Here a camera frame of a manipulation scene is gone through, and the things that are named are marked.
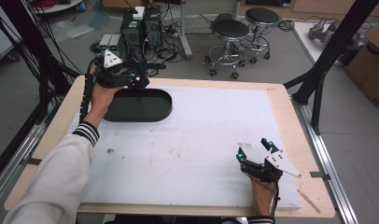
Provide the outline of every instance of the human arm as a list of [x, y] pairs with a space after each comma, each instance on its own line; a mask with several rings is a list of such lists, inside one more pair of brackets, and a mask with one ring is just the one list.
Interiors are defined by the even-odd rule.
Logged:
[[117, 90], [95, 84], [91, 111], [39, 164], [27, 192], [4, 223], [75, 223], [99, 138], [97, 127]]
[[248, 217], [248, 223], [274, 223], [274, 217], [271, 217], [271, 201], [274, 196], [274, 183], [262, 183], [253, 176], [250, 177], [250, 180], [256, 216]]

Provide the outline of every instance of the power supply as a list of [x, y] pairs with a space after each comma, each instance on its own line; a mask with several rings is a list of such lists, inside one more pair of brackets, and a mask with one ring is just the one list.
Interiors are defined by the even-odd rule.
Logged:
[[123, 41], [120, 35], [112, 35], [108, 43], [108, 49], [119, 58], [123, 56]]

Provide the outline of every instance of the cardboard box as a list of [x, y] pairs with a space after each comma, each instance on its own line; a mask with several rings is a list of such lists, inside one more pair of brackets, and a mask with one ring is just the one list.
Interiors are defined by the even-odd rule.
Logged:
[[345, 68], [370, 101], [379, 108], [379, 25], [366, 34], [369, 43]]
[[112, 9], [128, 9], [135, 7], [145, 7], [148, 0], [103, 0], [103, 7]]

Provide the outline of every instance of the computer tower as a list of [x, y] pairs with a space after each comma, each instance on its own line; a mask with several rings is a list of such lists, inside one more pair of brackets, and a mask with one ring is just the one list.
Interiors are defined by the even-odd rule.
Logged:
[[122, 18], [120, 34], [125, 49], [126, 61], [135, 62], [143, 57], [143, 45], [145, 43], [144, 21], [133, 19], [133, 11], [128, 10]]
[[123, 15], [120, 34], [128, 46], [141, 47], [144, 42], [144, 22], [134, 20], [133, 12], [127, 11]]
[[162, 34], [161, 34], [161, 7], [150, 7], [146, 9], [144, 17], [144, 24], [146, 27], [146, 36], [148, 45], [154, 49], [162, 47]]

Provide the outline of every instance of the white board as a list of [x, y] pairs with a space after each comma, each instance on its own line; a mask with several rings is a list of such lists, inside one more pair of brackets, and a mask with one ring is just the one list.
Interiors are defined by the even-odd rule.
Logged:
[[[83, 202], [253, 206], [250, 180], [235, 156], [242, 146], [249, 160], [263, 162], [269, 152], [261, 138], [284, 149], [267, 92], [158, 89], [172, 96], [168, 118], [100, 124]], [[70, 132], [77, 123], [78, 116]], [[291, 175], [279, 186], [278, 207], [301, 207]]]

